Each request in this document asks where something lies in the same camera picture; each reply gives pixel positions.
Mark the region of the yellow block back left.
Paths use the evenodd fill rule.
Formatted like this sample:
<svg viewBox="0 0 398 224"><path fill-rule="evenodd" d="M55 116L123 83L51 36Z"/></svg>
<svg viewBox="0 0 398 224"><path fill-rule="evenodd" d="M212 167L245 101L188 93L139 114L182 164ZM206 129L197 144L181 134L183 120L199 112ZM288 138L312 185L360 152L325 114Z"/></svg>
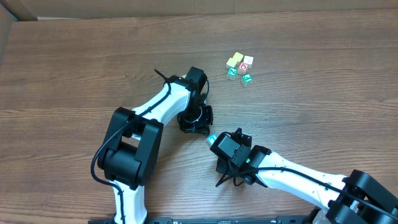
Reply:
<svg viewBox="0 0 398 224"><path fill-rule="evenodd" d="M226 63L226 68L235 68L236 65L238 64L238 61L235 58L229 58L227 63Z"/></svg>

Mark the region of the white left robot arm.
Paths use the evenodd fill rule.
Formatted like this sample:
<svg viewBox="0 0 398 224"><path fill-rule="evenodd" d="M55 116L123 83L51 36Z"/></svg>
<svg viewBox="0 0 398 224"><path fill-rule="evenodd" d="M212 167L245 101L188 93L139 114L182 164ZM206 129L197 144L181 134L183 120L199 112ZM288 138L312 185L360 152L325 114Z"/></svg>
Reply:
<svg viewBox="0 0 398 224"><path fill-rule="evenodd" d="M161 91L142 106L114 111L90 165L92 178L114 192L116 211L107 223L145 223L144 186L155 169L164 126L175 118L182 132L209 135L213 110L202 92L208 86L205 72L191 67L185 77L165 77Z"/></svg>

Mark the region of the white block red print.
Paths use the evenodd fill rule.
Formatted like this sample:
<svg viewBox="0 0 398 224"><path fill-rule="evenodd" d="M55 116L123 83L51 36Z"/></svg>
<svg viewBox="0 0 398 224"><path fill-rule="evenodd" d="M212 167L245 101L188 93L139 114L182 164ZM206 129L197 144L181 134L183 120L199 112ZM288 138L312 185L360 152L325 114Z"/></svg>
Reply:
<svg viewBox="0 0 398 224"><path fill-rule="evenodd" d="M245 55L243 58L243 63L245 63L249 68L252 67L254 57Z"/></svg>

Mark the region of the red apple wooden block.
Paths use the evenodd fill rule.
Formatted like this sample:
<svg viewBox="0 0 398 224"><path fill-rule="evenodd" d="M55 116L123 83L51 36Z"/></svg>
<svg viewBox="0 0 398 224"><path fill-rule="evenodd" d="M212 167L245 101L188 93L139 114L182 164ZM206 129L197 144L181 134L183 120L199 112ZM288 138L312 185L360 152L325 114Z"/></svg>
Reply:
<svg viewBox="0 0 398 224"><path fill-rule="evenodd" d="M243 75L247 73L248 69L249 69L248 64L241 62L238 66L238 73Z"/></svg>

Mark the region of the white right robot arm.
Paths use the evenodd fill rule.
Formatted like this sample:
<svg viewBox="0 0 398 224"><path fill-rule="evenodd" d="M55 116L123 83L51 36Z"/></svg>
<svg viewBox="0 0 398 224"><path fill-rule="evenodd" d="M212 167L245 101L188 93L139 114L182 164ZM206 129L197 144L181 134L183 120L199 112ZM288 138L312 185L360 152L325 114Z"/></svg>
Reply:
<svg viewBox="0 0 398 224"><path fill-rule="evenodd" d="M327 174L301 166L270 149L252 144L241 129L207 138L218 160L221 185L259 184L313 204L307 223L397 223L397 197L369 174Z"/></svg>

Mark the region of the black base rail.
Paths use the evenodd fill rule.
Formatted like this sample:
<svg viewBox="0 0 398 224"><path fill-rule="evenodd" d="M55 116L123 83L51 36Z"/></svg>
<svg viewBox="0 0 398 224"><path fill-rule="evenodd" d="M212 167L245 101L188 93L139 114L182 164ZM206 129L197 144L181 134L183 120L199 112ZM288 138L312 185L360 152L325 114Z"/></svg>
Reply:
<svg viewBox="0 0 398 224"><path fill-rule="evenodd" d="M237 218L237 219L173 219L147 218L144 224L304 224L308 217L302 215L278 216L276 218Z"/></svg>

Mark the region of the yellow block back top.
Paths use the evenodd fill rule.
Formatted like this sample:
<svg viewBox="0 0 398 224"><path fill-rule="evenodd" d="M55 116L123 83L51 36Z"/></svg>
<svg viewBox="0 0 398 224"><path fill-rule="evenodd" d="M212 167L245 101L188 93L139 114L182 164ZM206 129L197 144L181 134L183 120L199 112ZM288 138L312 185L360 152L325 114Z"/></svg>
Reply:
<svg viewBox="0 0 398 224"><path fill-rule="evenodd" d="M239 53L239 52L236 52L236 53L233 55L233 58L234 58L236 61L241 62L242 59L244 58L244 55L241 54L241 53Z"/></svg>

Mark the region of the green E wooden block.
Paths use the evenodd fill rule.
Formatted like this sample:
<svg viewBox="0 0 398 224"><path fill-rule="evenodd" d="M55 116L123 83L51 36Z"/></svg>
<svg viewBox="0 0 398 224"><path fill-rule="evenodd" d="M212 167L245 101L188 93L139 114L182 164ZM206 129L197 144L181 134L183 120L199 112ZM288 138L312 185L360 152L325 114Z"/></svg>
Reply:
<svg viewBox="0 0 398 224"><path fill-rule="evenodd" d="M241 83L243 86L249 86L252 84L252 82L253 82L253 78L252 78L251 74L249 74L249 73L243 75L241 78Z"/></svg>

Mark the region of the green Z wooden block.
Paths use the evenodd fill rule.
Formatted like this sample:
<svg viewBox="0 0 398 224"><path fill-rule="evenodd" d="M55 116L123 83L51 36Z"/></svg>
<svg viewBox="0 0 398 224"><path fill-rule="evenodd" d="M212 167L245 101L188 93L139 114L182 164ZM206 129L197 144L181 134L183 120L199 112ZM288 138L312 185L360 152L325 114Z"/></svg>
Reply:
<svg viewBox="0 0 398 224"><path fill-rule="evenodd" d="M237 74L238 74L238 71L237 71L235 68L230 67L230 68L228 69L228 72L227 72L227 74L226 74L226 77L227 77L227 79L229 79L229 80L235 80L236 77L237 77Z"/></svg>

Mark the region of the blue L wooden block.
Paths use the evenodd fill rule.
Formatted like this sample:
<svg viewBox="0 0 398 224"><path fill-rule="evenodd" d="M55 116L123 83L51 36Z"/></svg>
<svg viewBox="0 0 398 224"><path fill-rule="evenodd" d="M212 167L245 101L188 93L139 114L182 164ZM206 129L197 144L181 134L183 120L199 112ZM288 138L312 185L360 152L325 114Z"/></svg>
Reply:
<svg viewBox="0 0 398 224"><path fill-rule="evenodd" d="M211 134L211 135L209 135L209 136L207 137L208 144L209 144L210 146L212 146L212 145L214 144L214 142L216 141L217 137L218 137L218 136L217 136L216 134Z"/></svg>

